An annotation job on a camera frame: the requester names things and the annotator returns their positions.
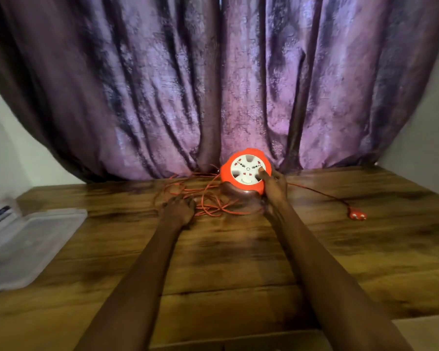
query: purple curtain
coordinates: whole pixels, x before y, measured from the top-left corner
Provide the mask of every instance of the purple curtain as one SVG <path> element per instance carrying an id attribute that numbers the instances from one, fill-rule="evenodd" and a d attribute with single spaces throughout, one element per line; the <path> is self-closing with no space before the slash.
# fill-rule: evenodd
<path id="1" fill-rule="evenodd" d="M 439 0 L 0 0 L 0 94 L 87 182 L 374 163 L 439 51 Z"/>

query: orange plug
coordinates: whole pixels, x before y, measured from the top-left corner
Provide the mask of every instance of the orange plug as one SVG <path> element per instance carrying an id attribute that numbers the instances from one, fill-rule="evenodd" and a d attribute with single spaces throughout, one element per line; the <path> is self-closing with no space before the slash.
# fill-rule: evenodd
<path id="1" fill-rule="evenodd" d="M 348 217 L 353 220 L 366 220 L 367 215 L 354 207 L 348 206 Z"/>

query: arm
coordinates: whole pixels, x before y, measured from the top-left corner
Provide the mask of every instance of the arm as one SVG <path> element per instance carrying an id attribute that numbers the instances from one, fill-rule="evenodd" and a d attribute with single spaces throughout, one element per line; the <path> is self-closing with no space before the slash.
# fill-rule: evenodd
<path id="1" fill-rule="evenodd" d="M 150 242 L 94 317 L 75 350 L 147 350 L 164 277 L 181 229 L 195 202 L 178 196 L 164 205 Z"/>
<path id="2" fill-rule="evenodd" d="M 322 246 L 289 204 L 280 173 L 260 170 L 269 212 L 281 229 L 290 263 L 334 350 L 371 351 L 412 348 L 390 318 Z"/>

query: orange electrical cable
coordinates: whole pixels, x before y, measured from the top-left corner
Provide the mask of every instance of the orange electrical cable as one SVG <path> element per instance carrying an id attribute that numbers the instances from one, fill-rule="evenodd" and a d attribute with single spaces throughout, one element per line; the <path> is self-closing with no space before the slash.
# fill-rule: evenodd
<path id="1" fill-rule="evenodd" d="M 177 178 L 177 176 L 178 175 L 173 175 L 169 179 L 170 180 L 175 179 L 175 178 Z M 200 202 L 197 203 L 197 206 L 196 206 L 196 212 L 195 212 L 196 217 L 200 217 L 200 216 L 204 216 L 204 215 L 208 215 L 210 217 L 220 217 L 221 215 L 223 215 L 223 213 L 228 213 L 228 214 L 232 214 L 232 215 L 249 215 L 249 214 L 253 214 L 253 213 L 260 211 L 260 210 L 257 210 L 255 212 L 235 212 L 235 211 L 232 211 L 230 209 L 226 209 L 226 208 L 229 208 L 231 206 L 234 206 L 236 203 L 239 202 L 239 200 L 234 199 L 234 200 L 224 201 L 224 199 L 222 198 L 223 196 L 215 191 L 215 189 L 218 189 L 220 185 L 219 184 L 213 185 L 213 183 L 215 182 L 215 180 L 218 179 L 218 177 L 219 177 L 219 174 L 201 174 L 201 173 L 193 172 L 188 177 L 181 178 L 178 181 L 166 183 L 163 186 L 162 190 L 160 190 L 154 196 L 153 206 L 156 207 L 156 200 L 160 195 L 169 194 L 169 195 L 184 195 L 184 199 L 186 199 L 190 196 L 199 197 Z M 204 188 L 187 188 L 186 182 L 188 180 L 192 180 L 195 178 L 211 178 L 211 181 L 209 183 L 207 183 L 207 185 Z M 296 187 L 300 187 L 300 188 L 305 188 L 305 189 L 308 189 L 310 191 L 313 191 L 313 192 L 319 193 L 321 195 L 324 195 L 326 197 L 329 197 L 331 199 L 334 199 L 336 201 L 339 201 L 340 203 L 344 204 L 348 208 L 348 217 L 351 219 L 365 220 L 367 218 L 367 216 L 364 213 L 359 211 L 357 208 L 350 206 L 350 204 L 348 202 L 346 202 L 345 200 L 343 200 L 341 198 L 337 198 L 333 195 L 328 195 L 328 194 L 323 193 L 321 191 L 318 191 L 316 189 L 302 186 L 302 185 L 299 185 L 297 183 L 288 183 L 288 185 L 296 186 Z M 176 192 L 171 191 L 172 187 L 178 187 Z"/>

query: forearm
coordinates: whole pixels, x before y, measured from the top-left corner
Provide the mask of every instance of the forearm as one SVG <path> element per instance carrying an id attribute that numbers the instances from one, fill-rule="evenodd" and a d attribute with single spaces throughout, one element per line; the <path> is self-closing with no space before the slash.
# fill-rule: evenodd
<path id="1" fill-rule="evenodd" d="M 283 203 L 277 209 L 293 270 L 335 350 L 411 350 L 385 313 Z"/>
<path id="2" fill-rule="evenodd" d="M 159 225 L 143 253 L 96 314 L 76 350 L 147 349 L 180 230 L 179 224 Z"/>

